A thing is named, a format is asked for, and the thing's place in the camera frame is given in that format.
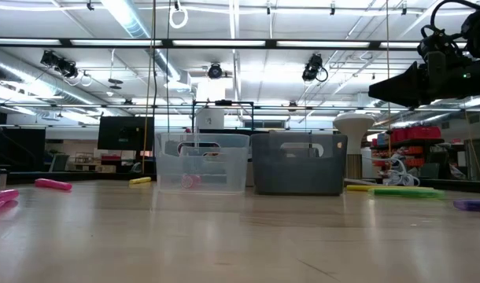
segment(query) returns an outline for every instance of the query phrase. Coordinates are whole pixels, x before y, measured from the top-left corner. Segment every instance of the television screen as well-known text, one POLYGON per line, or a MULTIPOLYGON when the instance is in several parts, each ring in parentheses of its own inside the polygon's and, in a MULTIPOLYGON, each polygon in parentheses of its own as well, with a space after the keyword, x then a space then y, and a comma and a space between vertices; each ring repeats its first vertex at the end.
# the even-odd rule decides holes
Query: television screen
MULTIPOLYGON (((98 149, 144 150, 145 117, 102 117, 98 149)), ((153 149, 154 119, 147 119, 146 149, 153 149)))

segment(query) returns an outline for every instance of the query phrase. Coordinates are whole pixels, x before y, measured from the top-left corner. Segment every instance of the yellow foam block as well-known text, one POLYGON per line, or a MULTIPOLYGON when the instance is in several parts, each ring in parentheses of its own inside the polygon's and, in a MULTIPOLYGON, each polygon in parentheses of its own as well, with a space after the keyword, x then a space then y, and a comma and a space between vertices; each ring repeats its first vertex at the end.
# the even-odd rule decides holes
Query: yellow foam block
POLYGON ((130 185, 142 184, 144 182, 151 182, 151 177, 132 179, 132 180, 130 180, 130 185))
POLYGON ((376 185, 376 186, 370 186, 370 185, 348 185, 347 190, 348 191, 359 191, 359 192, 367 192, 369 189, 376 189, 376 188, 382 188, 382 189, 434 189, 431 187, 416 187, 416 186, 382 186, 382 185, 376 185))

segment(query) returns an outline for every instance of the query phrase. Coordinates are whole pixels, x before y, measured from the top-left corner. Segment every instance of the spotlight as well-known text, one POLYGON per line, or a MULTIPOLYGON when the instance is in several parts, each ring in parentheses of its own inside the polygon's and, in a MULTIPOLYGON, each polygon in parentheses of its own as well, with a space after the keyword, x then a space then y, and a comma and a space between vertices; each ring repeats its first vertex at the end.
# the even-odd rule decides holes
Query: spotlight
POLYGON ((56 55, 53 51, 44 51, 41 64, 48 68, 53 68, 67 79, 74 79, 79 74, 74 61, 67 61, 65 58, 56 55))
POLYGON ((219 79, 223 76, 223 69, 219 63, 212 63, 207 74, 210 79, 219 79))
POLYGON ((120 90, 121 89, 121 86, 118 86, 120 84, 123 84, 123 81, 122 80, 119 80, 119 79, 108 79, 107 80, 109 83, 113 83, 112 86, 109 86, 109 88, 113 89, 113 90, 120 90))
POLYGON ((322 66, 323 61, 322 57, 320 54, 313 54, 310 57, 310 60, 308 63, 305 65, 305 70, 303 71, 303 80, 305 82, 311 82, 314 79, 317 79, 317 76, 321 71, 326 73, 326 78, 325 79, 317 79, 319 82, 325 82, 327 80, 328 74, 327 70, 322 66))
MULTIPOLYGON (((289 101, 289 107, 297 107, 296 101, 289 101)), ((289 109, 289 112, 296 112, 296 109, 289 109)))

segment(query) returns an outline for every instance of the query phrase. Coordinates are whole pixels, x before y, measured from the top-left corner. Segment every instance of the clear plastic bin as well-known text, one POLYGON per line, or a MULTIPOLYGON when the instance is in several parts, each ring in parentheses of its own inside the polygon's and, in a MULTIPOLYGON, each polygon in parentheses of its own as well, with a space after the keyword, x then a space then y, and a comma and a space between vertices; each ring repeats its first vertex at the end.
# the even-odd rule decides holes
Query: clear plastic bin
POLYGON ((157 134, 157 184, 162 191, 242 193, 249 136, 157 134))
POLYGON ((340 195, 347 153, 343 134, 254 134, 253 169, 261 194, 340 195))

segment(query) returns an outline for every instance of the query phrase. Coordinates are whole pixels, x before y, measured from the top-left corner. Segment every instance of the green foam block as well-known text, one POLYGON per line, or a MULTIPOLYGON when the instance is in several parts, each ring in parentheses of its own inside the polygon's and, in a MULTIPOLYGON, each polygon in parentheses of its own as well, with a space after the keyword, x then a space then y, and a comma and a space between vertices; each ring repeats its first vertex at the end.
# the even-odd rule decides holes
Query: green foam block
POLYGON ((373 188, 367 191, 372 196, 411 197, 411 198, 444 198, 445 193, 436 189, 385 189, 373 188))

